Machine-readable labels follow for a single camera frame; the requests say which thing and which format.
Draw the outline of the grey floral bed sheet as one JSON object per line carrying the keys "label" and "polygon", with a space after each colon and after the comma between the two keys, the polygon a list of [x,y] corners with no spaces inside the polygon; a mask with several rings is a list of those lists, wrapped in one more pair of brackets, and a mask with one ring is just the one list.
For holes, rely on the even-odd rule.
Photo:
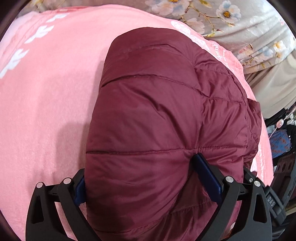
{"label": "grey floral bed sheet", "polygon": [[126,0],[30,1],[27,11],[44,12],[70,6],[118,4],[156,16],[179,20],[231,51],[246,74],[280,64],[295,56],[295,36],[268,1]]}

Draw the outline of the maroon quilted down jacket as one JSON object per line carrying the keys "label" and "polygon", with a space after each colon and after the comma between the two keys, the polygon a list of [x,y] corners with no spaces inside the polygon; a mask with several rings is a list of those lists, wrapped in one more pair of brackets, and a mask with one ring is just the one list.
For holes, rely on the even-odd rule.
{"label": "maroon quilted down jacket", "polygon": [[243,180],[261,110],[184,34],[139,28],[108,50],[86,145],[87,219],[102,240],[195,240],[216,204],[190,159]]}

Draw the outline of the pink fleece blanket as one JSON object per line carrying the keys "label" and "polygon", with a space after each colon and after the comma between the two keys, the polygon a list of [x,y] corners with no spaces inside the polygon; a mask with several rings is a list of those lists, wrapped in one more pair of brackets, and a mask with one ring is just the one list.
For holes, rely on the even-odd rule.
{"label": "pink fleece blanket", "polygon": [[32,12],[1,42],[1,212],[25,239],[34,185],[54,184],[85,164],[85,145],[103,62],[114,38],[140,27],[194,39],[254,94],[236,58],[186,24],[119,5]]}

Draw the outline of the blue patterned cloth item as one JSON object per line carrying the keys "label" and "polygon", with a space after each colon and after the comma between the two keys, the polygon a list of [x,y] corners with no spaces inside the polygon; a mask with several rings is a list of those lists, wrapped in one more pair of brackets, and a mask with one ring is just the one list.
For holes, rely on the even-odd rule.
{"label": "blue patterned cloth item", "polygon": [[286,130],[274,132],[269,138],[272,158],[277,158],[291,149],[291,141]]}

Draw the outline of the beige cloth at bedside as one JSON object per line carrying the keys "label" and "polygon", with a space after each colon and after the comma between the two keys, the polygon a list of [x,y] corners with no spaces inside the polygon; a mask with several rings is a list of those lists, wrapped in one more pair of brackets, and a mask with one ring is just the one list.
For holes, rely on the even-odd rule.
{"label": "beige cloth at bedside", "polygon": [[245,75],[265,119],[295,103],[295,51],[281,63]]}

